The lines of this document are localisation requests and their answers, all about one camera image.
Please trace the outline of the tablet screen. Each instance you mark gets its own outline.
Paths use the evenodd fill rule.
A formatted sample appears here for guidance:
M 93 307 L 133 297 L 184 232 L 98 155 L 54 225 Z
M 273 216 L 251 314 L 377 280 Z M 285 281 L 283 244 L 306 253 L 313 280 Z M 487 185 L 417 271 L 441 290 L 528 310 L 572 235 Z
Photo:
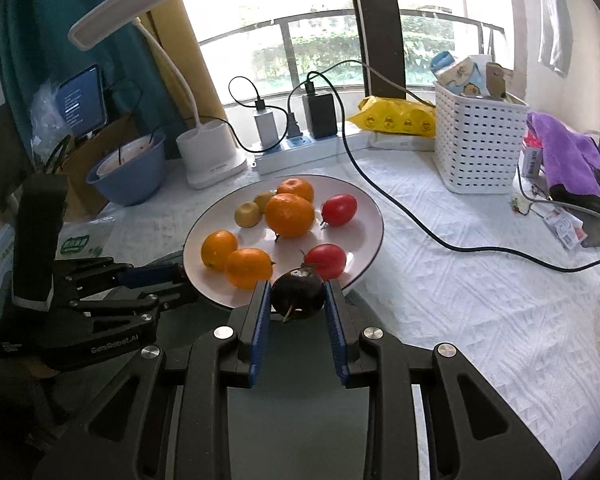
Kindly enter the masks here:
M 55 100 L 61 118 L 76 138 L 94 133 L 106 125 L 102 71 L 97 64 L 63 82 L 57 89 Z

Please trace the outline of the pink bowl in basin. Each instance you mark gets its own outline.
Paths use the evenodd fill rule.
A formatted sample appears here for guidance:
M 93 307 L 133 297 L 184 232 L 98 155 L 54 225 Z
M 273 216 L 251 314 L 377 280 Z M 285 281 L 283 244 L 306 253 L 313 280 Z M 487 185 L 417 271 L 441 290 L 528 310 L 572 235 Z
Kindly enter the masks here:
M 152 136 L 142 136 L 122 145 L 121 148 L 117 148 L 102 160 L 96 169 L 96 176 L 99 178 L 106 177 L 107 174 L 111 174 L 114 170 L 121 168 L 128 162 L 132 162 L 134 158 L 149 151 L 152 148 L 152 144 L 154 144 Z

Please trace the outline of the black charger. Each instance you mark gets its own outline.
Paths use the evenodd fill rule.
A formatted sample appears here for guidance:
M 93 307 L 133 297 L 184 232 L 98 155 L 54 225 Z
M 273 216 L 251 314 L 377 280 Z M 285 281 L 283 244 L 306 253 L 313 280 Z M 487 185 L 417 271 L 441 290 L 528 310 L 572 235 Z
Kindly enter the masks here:
M 317 93 L 314 83 L 307 81 L 302 102 L 310 135 L 315 140 L 336 136 L 338 128 L 334 97 L 330 93 Z

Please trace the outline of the yellow curtain left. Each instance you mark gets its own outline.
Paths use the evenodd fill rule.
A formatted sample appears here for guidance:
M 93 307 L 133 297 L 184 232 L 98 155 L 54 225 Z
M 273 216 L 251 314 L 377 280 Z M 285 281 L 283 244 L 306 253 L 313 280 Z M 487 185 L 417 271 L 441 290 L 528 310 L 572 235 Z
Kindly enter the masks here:
M 183 0 L 170 0 L 140 16 L 193 91 L 200 116 L 225 118 Z

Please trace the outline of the red cherry tomato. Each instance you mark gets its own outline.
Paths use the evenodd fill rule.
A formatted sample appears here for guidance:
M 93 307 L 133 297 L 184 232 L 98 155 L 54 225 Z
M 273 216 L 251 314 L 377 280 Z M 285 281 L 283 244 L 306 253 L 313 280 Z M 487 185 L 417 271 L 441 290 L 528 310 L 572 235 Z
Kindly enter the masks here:
M 339 228 L 349 223 L 358 210 L 358 201 L 350 194 L 338 194 L 329 197 L 323 204 L 322 219 L 328 226 Z

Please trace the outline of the yellow small fruit upper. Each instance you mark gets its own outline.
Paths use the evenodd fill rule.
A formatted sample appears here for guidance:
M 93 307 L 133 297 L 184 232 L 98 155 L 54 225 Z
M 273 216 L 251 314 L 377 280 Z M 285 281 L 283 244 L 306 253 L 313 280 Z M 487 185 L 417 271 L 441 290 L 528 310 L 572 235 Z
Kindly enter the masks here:
M 258 206 L 260 214 L 265 214 L 265 209 L 266 209 L 266 206 L 268 206 L 268 202 L 275 195 L 276 195 L 275 191 L 268 190 L 268 191 L 264 191 L 264 192 L 259 193 L 253 199 L 253 203 L 255 203 Z

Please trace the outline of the grey round heating mat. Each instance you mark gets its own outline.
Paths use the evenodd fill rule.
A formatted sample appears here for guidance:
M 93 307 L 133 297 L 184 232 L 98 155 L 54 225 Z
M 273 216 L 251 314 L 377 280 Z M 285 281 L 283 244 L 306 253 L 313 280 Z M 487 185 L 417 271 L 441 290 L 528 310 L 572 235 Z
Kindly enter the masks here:
M 362 478 L 368 392 L 341 385 L 324 314 L 272 322 L 256 384 L 227 406 L 233 478 Z

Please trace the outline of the red tomato middle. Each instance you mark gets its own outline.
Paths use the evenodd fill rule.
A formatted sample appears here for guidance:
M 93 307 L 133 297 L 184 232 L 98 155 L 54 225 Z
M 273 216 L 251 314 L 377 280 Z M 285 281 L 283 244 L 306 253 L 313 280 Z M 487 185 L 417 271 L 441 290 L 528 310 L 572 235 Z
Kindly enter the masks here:
M 337 245 L 321 244 L 304 255 L 304 263 L 327 282 L 343 274 L 347 264 L 347 254 Z

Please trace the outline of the small orange back right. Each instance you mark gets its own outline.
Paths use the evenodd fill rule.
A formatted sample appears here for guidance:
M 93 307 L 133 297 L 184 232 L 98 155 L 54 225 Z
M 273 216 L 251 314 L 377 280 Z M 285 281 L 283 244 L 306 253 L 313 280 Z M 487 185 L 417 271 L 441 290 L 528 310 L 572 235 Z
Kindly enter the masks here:
M 276 193 L 299 196 L 309 203 L 312 203 L 314 200 L 314 188 L 312 184 L 308 180 L 300 177 L 292 177 L 283 180 L 276 188 Z

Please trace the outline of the purple cloth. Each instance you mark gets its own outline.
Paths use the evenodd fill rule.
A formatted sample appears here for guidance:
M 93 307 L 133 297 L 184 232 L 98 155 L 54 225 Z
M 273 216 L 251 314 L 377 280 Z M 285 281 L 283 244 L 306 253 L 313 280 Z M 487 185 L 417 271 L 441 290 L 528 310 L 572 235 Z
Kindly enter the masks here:
M 552 115 L 532 110 L 529 131 L 543 145 L 545 179 L 550 190 L 600 202 L 600 150 L 594 140 L 570 131 Z

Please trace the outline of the cardboard box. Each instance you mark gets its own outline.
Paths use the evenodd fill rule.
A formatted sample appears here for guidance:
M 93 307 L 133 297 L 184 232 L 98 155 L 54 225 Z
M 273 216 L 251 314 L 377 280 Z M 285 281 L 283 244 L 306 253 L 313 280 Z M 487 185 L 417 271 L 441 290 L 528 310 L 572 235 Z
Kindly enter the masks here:
M 65 221 L 73 222 L 95 217 L 108 204 L 106 197 L 102 196 L 94 185 L 86 182 L 86 177 L 121 143 L 137 138 L 135 120 L 130 114 L 126 114 L 115 122 L 110 122 L 62 162 L 58 174 L 63 174 L 68 180 Z

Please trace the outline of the teal curtain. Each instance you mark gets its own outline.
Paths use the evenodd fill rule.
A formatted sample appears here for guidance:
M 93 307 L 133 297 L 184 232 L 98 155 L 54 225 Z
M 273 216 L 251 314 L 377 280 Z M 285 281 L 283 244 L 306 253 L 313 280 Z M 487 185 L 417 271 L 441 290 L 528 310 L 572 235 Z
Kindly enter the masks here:
M 118 112 L 131 112 L 140 133 L 163 133 L 166 157 L 178 158 L 175 139 L 184 130 L 183 116 L 143 35 L 126 25 L 88 51 L 69 41 L 70 27 L 102 1 L 0 2 L 1 83 L 21 143 L 31 155 L 30 107 L 42 84 L 59 84 L 96 64 L 106 84 L 117 86 L 114 104 Z

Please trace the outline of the yellow small fruit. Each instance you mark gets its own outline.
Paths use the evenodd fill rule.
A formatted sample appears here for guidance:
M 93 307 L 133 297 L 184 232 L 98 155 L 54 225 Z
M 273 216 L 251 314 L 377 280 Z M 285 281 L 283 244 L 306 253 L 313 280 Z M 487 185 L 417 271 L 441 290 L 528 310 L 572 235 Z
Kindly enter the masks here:
M 261 219 L 260 207 L 255 202 L 247 202 L 239 205 L 234 212 L 234 220 L 242 229 L 250 229 L 256 226 Z
M 266 209 L 266 206 L 268 206 L 268 202 L 275 195 L 276 195 L 275 191 L 268 190 L 268 191 L 264 191 L 264 192 L 259 193 L 253 199 L 253 203 L 255 203 L 258 206 L 260 214 L 265 214 L 265 209 Z

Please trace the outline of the dark plum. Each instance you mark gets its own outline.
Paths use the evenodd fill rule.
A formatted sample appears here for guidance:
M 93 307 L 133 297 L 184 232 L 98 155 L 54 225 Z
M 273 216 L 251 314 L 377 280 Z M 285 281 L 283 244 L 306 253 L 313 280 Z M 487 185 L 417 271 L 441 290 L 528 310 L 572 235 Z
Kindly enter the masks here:
M 300 266 L 274 282 L 270 299 L 285 323 L 306 320 L 324 307 L 324 282 L 312 266 Z

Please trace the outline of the white charger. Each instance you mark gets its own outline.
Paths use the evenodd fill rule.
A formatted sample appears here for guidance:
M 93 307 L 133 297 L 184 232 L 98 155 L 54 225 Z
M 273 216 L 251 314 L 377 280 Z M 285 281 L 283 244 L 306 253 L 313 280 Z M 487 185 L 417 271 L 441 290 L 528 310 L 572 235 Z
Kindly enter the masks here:
M 256 106 L 254 121 L 256 122 L 261 146 L 264 150 L 270 150 L 279 141 L 274 115 L 261 98 L 257 98 L 254 105 Z

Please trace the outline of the white round plate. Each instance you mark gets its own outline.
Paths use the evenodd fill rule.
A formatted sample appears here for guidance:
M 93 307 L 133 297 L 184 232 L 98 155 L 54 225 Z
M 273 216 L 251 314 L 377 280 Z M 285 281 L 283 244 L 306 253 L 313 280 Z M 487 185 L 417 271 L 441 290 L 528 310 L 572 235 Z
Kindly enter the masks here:
M 384 219 L 374 200 L 353 183 L 319 174 L 305 176 L 314 188 L 315 221 L 309 233 L 290 240 L 276 238 L 274 231 L 261 220 L 257 226 L 240 228 L 234 220 L 235 209 L 259 193 L 277 188 L 282 177 L 250 183 L 216 200 L 195 221 L 183 247 L 183 266 L 192 285 L 210 301 L 226 308 L 246 304 L 249 290 L 234 287 L 224 274 L 212 271 L 202 263 L 200 250 L 204 239 L 219 230 L 233 232 L 240 247 L 259 248 L 267 252 L 274 262 L 272 278 L 300 266 L 303 255 L 317 245 L 330 243 L 343 249 L 347 256 L 343 274 L 339 277 L 342 289 L 347 290 L 361 278 L 380 251 L 385 234 Z M 350 194 L 358 202 L 358 210 L 345 226 L 322 226 L 322 205 L 329 197 Z

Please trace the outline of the large orange mandarin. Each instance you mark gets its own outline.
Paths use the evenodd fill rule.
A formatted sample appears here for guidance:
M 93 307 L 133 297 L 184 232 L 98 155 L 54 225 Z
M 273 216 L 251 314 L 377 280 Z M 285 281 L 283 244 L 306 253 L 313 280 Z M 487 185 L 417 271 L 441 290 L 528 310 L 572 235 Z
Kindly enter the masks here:
M 301 196 L 282 193 L 274 195 L 265 207 L 265 222 L 281 238 L 297 238 L 312 228 L 315 222 L 313 205 Z

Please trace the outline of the white desk lamp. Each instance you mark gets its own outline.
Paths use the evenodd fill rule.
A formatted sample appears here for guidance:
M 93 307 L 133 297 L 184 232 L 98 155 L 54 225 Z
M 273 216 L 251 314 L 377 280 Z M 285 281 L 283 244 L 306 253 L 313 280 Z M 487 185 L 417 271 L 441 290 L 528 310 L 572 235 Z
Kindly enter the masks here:
M 200 116 L 193 91 L 163 47 L 143 26 L 140 16 L 170 0 L 104 0 L 79 18 L 69 29 L 69 41 L 81 51 L 96 47 L 120 29 L 133 27 L 144 37 L 184 131 L 175 144 L 185 165 L 188 185 L 208 188 L 247 169 L 245 150 L 240 148 L 225 118 Z

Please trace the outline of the clear plastic bag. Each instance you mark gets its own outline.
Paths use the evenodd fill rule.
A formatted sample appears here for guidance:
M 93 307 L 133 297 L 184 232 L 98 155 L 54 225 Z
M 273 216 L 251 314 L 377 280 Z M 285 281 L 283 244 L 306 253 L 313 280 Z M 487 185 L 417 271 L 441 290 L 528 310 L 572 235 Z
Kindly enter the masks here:
M 33 96 L 30 108 L 31 148 L 34 158 L 40 162 L 46 162 L 58 143 L 71 133 L 58 107 L 57 96 L 58 85 L 49 80 L 41 84 Z

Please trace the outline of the yellow small fruit lower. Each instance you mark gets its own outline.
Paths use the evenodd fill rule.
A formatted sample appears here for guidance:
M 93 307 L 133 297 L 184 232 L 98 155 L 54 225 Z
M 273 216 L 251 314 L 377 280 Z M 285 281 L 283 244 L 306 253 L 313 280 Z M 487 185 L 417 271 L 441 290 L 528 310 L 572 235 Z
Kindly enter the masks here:
M 250 229 L 256 226 L 261 219 L 260 207 L 255 202 L 247 202 L 239 205 L 234 212 L 234 220 L 242 229 Z

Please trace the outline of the white power strip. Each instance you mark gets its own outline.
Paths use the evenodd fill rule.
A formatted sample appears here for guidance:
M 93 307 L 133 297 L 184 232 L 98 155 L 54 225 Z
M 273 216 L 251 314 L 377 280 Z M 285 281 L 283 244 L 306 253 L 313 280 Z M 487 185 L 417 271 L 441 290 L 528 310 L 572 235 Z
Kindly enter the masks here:
M 297 136 L 283 140 L 274 150 L 254 156 L 254 169 L 258 174 L 272 174 L 345 152 L 341 133 L 318 140 L 312 136 Z

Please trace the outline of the yellow snack bag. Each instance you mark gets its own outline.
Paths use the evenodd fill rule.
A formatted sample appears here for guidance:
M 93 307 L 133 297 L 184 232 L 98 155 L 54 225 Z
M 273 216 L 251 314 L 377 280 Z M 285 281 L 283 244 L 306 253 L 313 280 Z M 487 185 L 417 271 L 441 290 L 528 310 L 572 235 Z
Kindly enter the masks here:
M 411 136 L 436 136 L 436 111 L 419 102 L 368 96 L 358 103 L 358 111 L 348 118 L 361 130 Z

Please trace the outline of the hanging white shirt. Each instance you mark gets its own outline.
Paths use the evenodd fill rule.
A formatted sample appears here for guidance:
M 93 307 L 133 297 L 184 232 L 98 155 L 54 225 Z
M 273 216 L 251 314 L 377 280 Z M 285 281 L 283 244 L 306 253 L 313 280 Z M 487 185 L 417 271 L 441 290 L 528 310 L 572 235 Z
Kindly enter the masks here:
M 558 76 L 569 74 L 573 30 L 567 0 L 540 0 L 540 46 L 538 62 Z

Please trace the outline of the white plastic basket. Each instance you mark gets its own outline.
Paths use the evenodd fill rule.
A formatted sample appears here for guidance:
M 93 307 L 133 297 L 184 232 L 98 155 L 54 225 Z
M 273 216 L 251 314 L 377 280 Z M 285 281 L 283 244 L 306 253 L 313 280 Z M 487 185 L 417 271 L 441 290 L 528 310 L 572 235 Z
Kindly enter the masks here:
M 444 185 L 464 195 L 502 195 L 512 187 L 529 107 L 461 96 L 436 85 L 434 163 Z

